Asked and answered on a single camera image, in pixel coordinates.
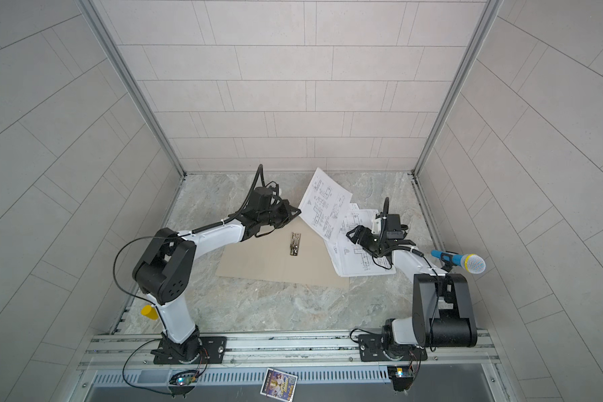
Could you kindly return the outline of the printed drawing sheet top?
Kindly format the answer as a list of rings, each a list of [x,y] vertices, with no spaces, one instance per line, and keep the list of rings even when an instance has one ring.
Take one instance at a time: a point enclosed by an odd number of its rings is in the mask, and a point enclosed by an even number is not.
[[[334,244],[352,196],[318,167],[299,205],[301,219],[326,242]]]

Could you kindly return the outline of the beige cardboard folder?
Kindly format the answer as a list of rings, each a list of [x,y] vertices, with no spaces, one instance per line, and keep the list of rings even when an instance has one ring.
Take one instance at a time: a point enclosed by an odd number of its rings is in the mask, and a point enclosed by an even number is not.
[[[292,232],[301,233],[298,256],[290,255]],[[333,268],[323,238],[299,218],[268,236],[226,246],[216,275],[342,290],[349,287],[349,280]]]

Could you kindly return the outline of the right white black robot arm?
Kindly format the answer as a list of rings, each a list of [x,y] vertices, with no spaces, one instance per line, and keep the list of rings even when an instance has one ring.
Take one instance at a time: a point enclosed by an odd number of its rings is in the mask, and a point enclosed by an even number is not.
[[[386,271],[403,271],[413,284],[412,313],[408,318],[390,318],[380,333],[355,329],[363,361],[400,361],[410,364],[427,359],[427,350],[470,348],[477,344],[477,325],[471,293],[460,267],[470,274],[486,270],[486,262],[476,254],[449,251],[430,254],[442,265],[434,266],[414,241],[407,238],[408,226],[398,214],[390,213],[390,200],[373,219],[372,226],[359,225],[346,238]]]

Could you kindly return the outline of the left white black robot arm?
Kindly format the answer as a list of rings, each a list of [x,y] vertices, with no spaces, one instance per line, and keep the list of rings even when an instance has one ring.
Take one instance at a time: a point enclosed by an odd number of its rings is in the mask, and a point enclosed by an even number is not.
[[[143,293],[140,299],[155,308],[162,323],[161,338],[151,351],[155,364],[223,359],[223,351],[209,355],[210,348],[201,339],[184,299],[195,260],[225,246],[262,237],[265,226],[281,229],[301,213],[281,197],[279,184],[265,181],[260,165],[243,203],[228,217],[197,229],[162,228],[154,236],[136,239],[148,240],[149,244],[132,271],[132,279]]]

